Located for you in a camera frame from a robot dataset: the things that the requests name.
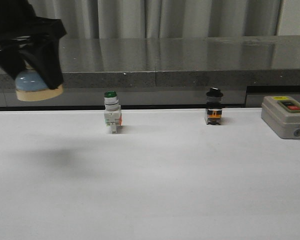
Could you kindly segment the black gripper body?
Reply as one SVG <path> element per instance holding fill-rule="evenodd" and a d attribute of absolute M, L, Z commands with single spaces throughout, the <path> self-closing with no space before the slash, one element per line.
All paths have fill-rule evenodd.
<path fill-rule="evenodd" d="M 27 0 L 0 0 L 0 51 L 11 45 L 57 43 L 66 34 L 60 19 L 37 16 Z"/>

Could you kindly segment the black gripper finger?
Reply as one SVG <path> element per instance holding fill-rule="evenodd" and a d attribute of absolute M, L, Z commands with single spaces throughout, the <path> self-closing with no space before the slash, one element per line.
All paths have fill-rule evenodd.
<path fill-rule="evenodd" d="M 18 46 L 9 46 L 0 50 L 0 68 L 13 79 L 26 69 Z"/>
<path fill-rule="evenodd" d="M 32 36 L 31 42 L 19 49 L 21 56 L 40 75 L 47 87 L 57 89 L 63 82 L 59 58 L 59 40 Z"/>

